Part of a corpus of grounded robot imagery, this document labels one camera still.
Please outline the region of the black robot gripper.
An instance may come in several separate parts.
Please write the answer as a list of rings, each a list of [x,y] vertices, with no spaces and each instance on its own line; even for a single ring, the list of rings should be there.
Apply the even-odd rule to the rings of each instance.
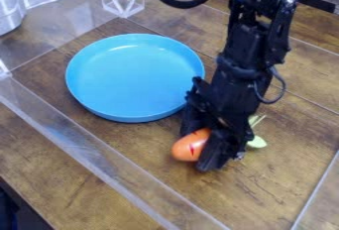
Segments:
[[[248,141],[249,116],[259,106],[271,82],[264,69],[241,67],[228,57],[217,56],[212,81],[193,78],[187,92],[180,136],[209,128],[212,133],[201,151],[196,169],[200,172],[219,170],[228,160],[240,159]]]

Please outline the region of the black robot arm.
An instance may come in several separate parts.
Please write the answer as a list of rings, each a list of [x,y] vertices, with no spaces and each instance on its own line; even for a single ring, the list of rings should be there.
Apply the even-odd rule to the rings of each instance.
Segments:
[[[229,0],[227,44],[216,58],[211,81],[193,78],[180,134],[208,128],[211,135],[196,168],[207,172],[244,156],[255,138],[249,117],[265,98],[269,83],[281,79],[275,66],[289,51],[288,31],[295,0]]]

